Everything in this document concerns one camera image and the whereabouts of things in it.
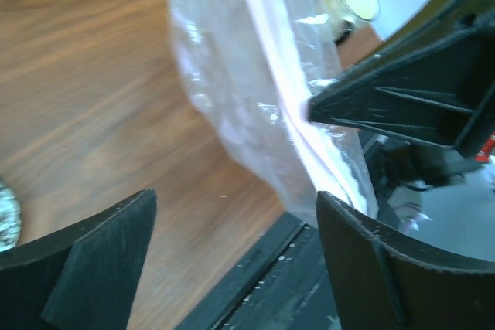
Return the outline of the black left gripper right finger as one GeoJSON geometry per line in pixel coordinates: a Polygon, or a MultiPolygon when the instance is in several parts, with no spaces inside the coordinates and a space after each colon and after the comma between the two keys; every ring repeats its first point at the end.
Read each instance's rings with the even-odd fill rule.
{"type": "Polygon", "coordinates": [[[494,264],[415,240],[319,192],[316,214],[343,329],[492,329],[494,264]]]}

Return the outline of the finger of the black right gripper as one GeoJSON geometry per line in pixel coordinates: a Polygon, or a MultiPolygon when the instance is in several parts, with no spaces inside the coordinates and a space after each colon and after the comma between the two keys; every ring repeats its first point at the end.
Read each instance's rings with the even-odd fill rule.
{"type": "Polygon", "coordinates": [[[459,31],[409,59],[346,76],[311,99],[309,119],[479,156],[494,133],[494,31],[459,31]]]}

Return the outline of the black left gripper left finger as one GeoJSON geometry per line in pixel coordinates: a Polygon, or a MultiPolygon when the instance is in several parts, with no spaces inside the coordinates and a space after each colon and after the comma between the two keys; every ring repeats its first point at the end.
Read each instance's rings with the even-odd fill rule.
{"type": "Polygon", "coordinates": [[[125,329],[157,196],[143,189],[78,223],[1,254],[3,329],[125,329]]]}

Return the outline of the clear zip top bag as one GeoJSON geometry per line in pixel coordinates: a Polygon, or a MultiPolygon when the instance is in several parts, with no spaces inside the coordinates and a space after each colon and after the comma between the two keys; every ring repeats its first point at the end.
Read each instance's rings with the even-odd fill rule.
{"type": "Polygon", "coordinates": [[[323,0],[168,0],[184,89],[238,163],[316,223],[325,191],[369,217],[377,199],[358,133],[312,123],[309,101],[341,73],[323,0]]]}

